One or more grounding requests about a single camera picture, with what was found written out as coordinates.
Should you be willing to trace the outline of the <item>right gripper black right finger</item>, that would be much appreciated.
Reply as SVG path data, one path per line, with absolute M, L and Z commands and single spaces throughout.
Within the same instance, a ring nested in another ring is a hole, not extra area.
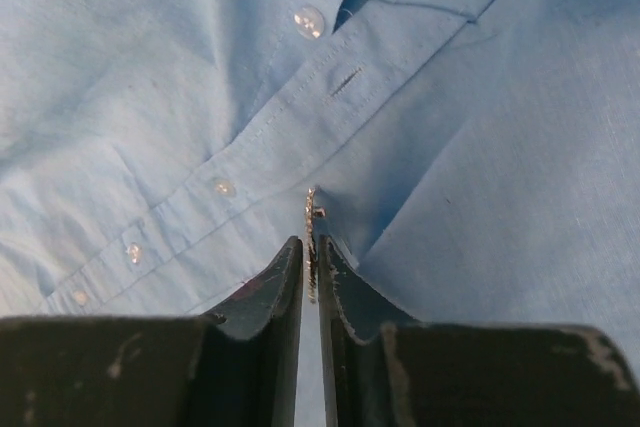
M 575 325 L 422 323 L 317 245 L 330 426 L 635 426 L 617 346 Z

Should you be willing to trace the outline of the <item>light blue button shirt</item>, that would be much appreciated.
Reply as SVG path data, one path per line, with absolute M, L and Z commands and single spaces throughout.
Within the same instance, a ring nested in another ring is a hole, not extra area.
M 639 0 L 1 0 L 1 311 L 201 312 L 300 231 L 639 360 Z

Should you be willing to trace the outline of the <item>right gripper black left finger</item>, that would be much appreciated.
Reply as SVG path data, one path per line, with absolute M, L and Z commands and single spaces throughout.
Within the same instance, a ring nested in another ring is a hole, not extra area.
M 1 323 L 5 426 L 290 426 L 303 246 L 188 317 L 14 317 Z

